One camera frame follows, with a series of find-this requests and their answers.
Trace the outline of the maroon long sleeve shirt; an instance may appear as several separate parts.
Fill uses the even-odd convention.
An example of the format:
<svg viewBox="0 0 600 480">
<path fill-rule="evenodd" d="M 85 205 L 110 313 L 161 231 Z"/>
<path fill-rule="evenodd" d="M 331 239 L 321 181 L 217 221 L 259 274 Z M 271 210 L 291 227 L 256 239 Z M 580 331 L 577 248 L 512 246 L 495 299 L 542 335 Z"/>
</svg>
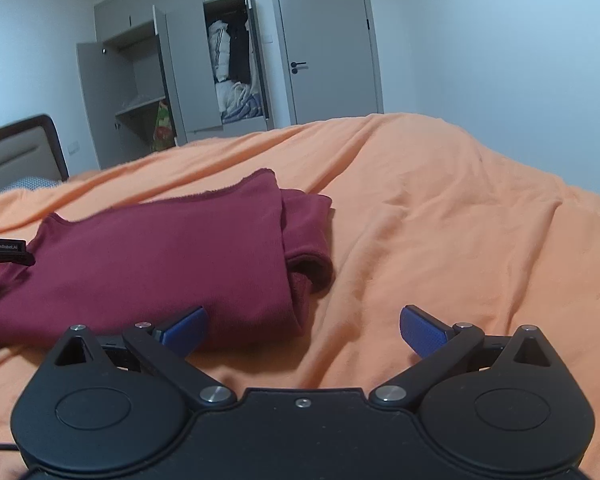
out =
<svg viewBox="0 0 600 480">
<path fill-rule="evenodd" d="M 204 346 L 299 336 L 332 279 L 327 196 L 280 188 L 268 169 L 198 195 L 50 214 L 33 266 L 0 266 L 0 346 L 48 348 L 71 325 L 113 335 L 201 308 Z"/>
</svg>

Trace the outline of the white folded clothes pile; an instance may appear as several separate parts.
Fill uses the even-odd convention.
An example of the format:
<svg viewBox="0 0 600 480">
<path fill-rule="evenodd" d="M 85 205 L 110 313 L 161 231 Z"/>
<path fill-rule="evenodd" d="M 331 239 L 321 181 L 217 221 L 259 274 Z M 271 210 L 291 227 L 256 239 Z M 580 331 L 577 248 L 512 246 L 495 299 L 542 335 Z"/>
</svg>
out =
<svg viewBox="0 0 600 480">
<path fill-rule="evenodd" d="M 230 114 L 245 104 L 251 96 L 251 86 L 240 81 L 224 80 L 215 84 L 215 92 L 220 113 Z"/>
</svg>

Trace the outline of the blue patterned pillow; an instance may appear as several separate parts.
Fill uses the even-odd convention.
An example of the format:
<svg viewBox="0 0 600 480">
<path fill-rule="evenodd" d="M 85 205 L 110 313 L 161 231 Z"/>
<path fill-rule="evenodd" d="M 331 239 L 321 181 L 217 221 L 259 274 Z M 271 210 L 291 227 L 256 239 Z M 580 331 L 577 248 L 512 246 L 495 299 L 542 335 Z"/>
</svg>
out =
<svg viewBox="0 0 600 480">
<path fill-rule="evenodd" d="M 57 185 L 61 185 L 61 181 L 50 180 L 41 177 L 24 177 L 4 186 L 4 188 L 0 189 L 0 193 L 12 190 L 35 191 L 39 190 L 40 188 L 56 188 Z"/>
</svg>

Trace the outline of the brown beige bed headboard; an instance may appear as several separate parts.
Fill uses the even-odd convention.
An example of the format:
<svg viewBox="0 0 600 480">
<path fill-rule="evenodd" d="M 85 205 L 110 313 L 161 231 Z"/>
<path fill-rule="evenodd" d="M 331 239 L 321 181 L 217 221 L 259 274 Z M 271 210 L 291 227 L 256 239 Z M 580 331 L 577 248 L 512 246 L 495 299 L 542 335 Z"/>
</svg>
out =
<svg viewBox="0 0 600 480">
<path fill-rule="evenodd" d="M 18 183 L 57 184 L 69 173 L 53 119 L 32 116 L 0 128 L 0 192 Z"/>
</svg>

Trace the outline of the orange bed duvet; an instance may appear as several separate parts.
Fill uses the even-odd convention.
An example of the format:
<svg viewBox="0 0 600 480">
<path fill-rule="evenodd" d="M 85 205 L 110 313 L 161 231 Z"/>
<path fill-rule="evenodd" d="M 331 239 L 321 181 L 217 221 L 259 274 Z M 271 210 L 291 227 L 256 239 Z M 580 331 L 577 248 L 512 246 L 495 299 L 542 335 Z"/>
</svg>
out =
<svg viewBox="0 0 600 480">
<path fill-rule="evenodd" d="M 209 139 L 35 192 L 0 194 L 0 237 L 42 218 L 226 188 L 260 168 L 332 199 L 335 281 L 307 335 L 190 362 L 237 389 L 373 388 L 416 358 L 398 329 L 414 304 L 493 335 L 539 326 L 592 404 L 582 465 L 600 479 L 600 196 L 415 114 L 331 119 Z"/>
</svg>

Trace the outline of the colourful fruit print bag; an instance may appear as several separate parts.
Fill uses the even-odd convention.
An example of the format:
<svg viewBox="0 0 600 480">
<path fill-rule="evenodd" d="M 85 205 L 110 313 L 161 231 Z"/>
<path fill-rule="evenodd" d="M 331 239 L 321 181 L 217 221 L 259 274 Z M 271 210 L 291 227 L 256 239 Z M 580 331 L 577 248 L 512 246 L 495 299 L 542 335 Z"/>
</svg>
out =
<svg viewBox="0 0 600 480">
<path fill-rule="evenodd" d="M 152 134 L 152 150 L 161 152 L 174 148 L 175 134 L 171 122 L 168 103 L 165 100 L 158 102 L 154 133 Z"/>
</svg>

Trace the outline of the blue striped folded cloth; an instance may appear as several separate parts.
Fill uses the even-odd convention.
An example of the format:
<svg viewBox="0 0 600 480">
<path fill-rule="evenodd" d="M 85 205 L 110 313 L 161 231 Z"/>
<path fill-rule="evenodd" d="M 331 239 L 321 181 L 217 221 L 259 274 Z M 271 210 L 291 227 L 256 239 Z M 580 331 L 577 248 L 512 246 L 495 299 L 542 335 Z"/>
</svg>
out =
<svg viewBox="0 0 600 480">
<path fill-rule="evenodd" d="M 222 123 L 231 124 L 262 115 L 262 103 L 258 94 L 250 94 L 241 103 L 228 108 L 222 114 Z"/>
</svg>

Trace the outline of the grey built-in wardrobe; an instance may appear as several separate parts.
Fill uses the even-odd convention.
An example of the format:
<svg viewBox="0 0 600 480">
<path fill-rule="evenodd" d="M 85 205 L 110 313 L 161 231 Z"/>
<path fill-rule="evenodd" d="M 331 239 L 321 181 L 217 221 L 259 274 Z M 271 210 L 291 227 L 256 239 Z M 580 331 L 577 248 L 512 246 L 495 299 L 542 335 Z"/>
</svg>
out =
<svg viewBox="0 0 600 480">
<path fill-rule="evenodd" d="M 247 14 L 251 94 L 262 115 L 222 123 L 208 27 Z M 94 7 L 96 39 L 76 47 L 88 128 L 100 168 L 152 151 L 158 102 L 170 108 L 175 144 L 272 128 L 254 0 L 105 0 Z"/>
</svg>

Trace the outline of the black hanging garment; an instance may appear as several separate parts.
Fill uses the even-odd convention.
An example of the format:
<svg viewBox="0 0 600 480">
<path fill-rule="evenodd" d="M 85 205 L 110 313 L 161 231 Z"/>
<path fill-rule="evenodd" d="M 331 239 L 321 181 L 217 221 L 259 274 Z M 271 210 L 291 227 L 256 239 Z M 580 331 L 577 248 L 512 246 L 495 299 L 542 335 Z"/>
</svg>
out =
<svg viewBox="0 0 600 480">
<path fill-rule="evenodd" d="M 247 20 L 244 11 L 236 11 L 227 18 L 227 32 L 230 35 L 228 78 L 242 84 L 251 84 Z"/>
</svg>

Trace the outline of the white hanging jacket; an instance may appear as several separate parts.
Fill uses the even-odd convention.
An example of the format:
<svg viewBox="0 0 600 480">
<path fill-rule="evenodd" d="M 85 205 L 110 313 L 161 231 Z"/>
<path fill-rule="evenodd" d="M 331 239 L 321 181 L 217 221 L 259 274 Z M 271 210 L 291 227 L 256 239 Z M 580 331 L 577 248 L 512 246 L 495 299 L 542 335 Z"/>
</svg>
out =
<svg viewBox="0 0 600 480">
<path fill-rule="evenodd" d="M 209 50 L 215 80 L 223 82 L 230 74 L 230 34 L 228 25 L 217 20 L 208 27 Z"/>
</svg>

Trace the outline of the grey room door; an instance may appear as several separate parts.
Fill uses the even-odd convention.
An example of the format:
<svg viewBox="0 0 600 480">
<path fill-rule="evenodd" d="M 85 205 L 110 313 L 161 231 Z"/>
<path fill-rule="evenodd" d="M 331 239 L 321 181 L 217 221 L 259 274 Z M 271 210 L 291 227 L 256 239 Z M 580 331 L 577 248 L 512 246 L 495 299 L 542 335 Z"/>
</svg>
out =
<svg viewBox="0 0 600 480">
<path fill-rule="evenodd" d="M 273 0 L 290 117 L 306 124 L 382 111 L 368 0 Z M 291 73 L 291 62 L 308 68 Z"/>
</svg>

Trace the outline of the white wall socket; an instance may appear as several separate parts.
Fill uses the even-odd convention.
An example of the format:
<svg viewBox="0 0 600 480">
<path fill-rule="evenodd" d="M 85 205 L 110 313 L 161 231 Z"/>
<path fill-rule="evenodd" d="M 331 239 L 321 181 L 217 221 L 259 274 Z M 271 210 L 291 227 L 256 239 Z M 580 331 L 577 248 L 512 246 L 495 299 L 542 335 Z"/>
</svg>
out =
<svg viewBox="0 0 600 480">
<path fill-rule="evenodd" d="M 80 144 L 78 142 L 72 142 L 68 146 L 68 153 L 70 155 L 76 154 L 80 150 Z"/>
</svg>

